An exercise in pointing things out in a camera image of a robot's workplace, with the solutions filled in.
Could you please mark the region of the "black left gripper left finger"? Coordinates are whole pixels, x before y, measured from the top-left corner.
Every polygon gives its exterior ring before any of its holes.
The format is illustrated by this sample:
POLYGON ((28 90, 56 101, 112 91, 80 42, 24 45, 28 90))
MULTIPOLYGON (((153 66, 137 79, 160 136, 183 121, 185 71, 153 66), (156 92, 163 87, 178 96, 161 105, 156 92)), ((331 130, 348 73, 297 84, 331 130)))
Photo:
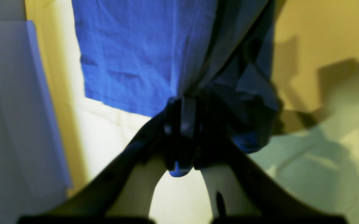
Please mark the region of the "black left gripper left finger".
POLYGON ((162 175, 174 169, 172 138, 178 133, 181 99, 148 121, 124 151, 74 197, 19 224, 153 224, 149 211, 162 175))

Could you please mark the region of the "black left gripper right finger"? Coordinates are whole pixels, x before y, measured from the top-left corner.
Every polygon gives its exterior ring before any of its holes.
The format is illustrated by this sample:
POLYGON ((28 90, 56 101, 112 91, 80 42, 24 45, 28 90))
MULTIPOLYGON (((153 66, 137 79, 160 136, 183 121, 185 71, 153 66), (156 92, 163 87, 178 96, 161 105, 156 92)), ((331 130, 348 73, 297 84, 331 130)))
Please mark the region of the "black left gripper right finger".
POLYGON ((346 224, 338 214, 314 209, 286 193, 243 154, 194 98, 181 99, 181 171, 198 169, 214 224, 346 224))

